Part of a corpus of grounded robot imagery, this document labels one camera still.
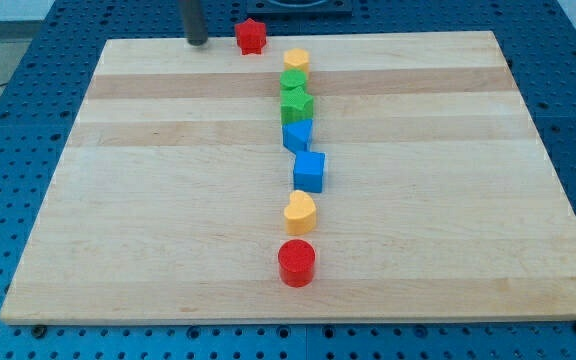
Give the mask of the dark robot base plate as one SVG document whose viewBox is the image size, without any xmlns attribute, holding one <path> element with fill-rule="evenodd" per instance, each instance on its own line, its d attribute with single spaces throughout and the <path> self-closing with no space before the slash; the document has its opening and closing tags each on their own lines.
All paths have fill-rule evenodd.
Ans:
<svg viewBox="0 0 576 360">
<path fill-rule="evenodd" d="M 351 0 L 247 0 L 251 15 L 269 14 L 350 14 Z"/>
</svg>

